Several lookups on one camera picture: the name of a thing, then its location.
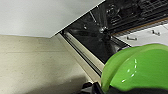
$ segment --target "white wall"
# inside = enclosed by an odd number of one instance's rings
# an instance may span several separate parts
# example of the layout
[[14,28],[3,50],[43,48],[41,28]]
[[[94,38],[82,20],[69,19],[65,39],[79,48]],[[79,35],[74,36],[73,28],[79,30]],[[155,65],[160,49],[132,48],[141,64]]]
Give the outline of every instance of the white wall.
[[0,34],[52,37],[104,0],[0,0]]

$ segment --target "metal track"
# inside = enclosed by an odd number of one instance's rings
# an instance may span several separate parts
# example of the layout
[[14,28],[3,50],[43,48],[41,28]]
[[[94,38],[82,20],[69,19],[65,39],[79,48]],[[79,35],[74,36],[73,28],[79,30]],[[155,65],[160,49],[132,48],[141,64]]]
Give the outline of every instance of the metal track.
[[102,72],[85,56],[78,47],[71,41],[71,38],[66,34],[61,34],[65,40],[76,50],[76,52],[90,65],[90,67],[101,77]]

